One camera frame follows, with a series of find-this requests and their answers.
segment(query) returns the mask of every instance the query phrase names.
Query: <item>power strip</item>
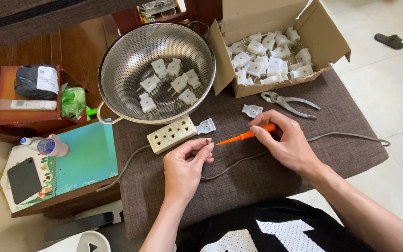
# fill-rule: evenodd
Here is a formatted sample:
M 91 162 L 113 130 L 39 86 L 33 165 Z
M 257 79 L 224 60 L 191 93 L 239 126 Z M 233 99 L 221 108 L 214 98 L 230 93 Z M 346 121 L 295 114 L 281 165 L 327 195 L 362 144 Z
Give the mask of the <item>power strip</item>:
M 187 116 L 148 134 L 147 139 L 153 152 L 160 154 L 194 135 L 197 135 L 197 129 Z

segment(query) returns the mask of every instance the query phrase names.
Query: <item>pink cup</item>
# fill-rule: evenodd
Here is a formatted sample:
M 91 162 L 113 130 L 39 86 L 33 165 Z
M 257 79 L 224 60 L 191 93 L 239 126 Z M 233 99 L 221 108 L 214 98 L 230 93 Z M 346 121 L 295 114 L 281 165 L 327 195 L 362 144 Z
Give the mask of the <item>pink cup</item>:
M 62 143 L 60 141 L 60 138 L 57 135 L 51 134 L 51 135 L 49 135 L 48 138 L 54 140 L 56 145 L 55 145 L 54 149 L 51 151 L 51 153 L 46 154 L 45 156 L 63 157 L 69 153 L 69 146 L 65 143 Z

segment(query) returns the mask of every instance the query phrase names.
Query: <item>colander handle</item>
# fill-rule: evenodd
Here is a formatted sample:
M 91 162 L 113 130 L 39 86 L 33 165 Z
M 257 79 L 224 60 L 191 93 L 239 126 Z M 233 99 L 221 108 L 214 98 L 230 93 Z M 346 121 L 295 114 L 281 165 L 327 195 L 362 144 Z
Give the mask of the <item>colander handle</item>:
M 97 112 L 96 112 L 97 119 L 99 119 L 99 121 L 100 121 L 101 123 L 104 123 L 104 124 L 113 124 L 113 123 L 117 123 L 117 122 L 119 122 L 120 120 L 122 120 L 122 117 L 118 117 L 118 118 L 114 119 L 113 121 L 104 120 L 104 119 L 100 116 L 100 109 L 102 108 L 102 105 L 104 105 L 104 101 L 102 101 L 102 102 L 99 104 L 99 106 L 97 107 Z
M 205 28 L 206 28 L 206 32 L 205 32 L 205 34 L 203 35 L 205 38 L 206 38 L 206 36 L 208 36 L 208 32 L 209 32 L 209 26 L 206 24 L 206 23 L 204 23 L 204 22 L 202 22 L 202 21 L 190 21 L 190 22 L 188 22 L 186 25 L 188 25 L 188 26 L 190 26 L 192 23 L 200 23 L 200 24 L 202 24 L 202 25 L 204 25 L 205 26 Z

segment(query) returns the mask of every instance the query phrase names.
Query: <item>blue board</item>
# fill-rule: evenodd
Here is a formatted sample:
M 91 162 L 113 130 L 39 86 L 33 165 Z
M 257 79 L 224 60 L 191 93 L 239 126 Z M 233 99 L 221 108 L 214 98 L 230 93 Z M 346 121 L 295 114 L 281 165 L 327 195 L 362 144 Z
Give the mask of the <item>blue board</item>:
M 69 153 L 56 157 L 56 195 L 116 176 L 113 128 L 101 122 L 58 135 Z

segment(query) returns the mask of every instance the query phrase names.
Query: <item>stainless steel colander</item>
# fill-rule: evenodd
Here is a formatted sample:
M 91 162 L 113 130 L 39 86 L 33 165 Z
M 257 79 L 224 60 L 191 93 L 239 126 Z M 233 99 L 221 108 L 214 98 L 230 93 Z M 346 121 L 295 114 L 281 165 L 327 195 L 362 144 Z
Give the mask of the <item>stainless steel colander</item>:
M 166 66 L 172 58 L 181 60 L 178 76 L 194 69 L 201 85 L 193 89 L 198 98 L 194 105 L 187 105 L 178 93 L 167 90 L 176 78 L 167 76 L 149 94 L 157 106 L 156 111 L 143 113 L 139 95 L 144 89 L 139 83 L 155 74 L 151 62 L 161 58 Z M 99 66 L 98 82 L 103 102 L 98 106 L 98 119 L 112 124 L 121 119 L 137 123 L 165 124 L 176 121 L 193 112 L 208 94 L 215 75 L 214 53 L 204 36 L 189 26 L 173 22 L 154 22 L 143 25 L 117 39 L 107 50 Z M 105 121 L 100 117 L 104 104 L 120 117 Z

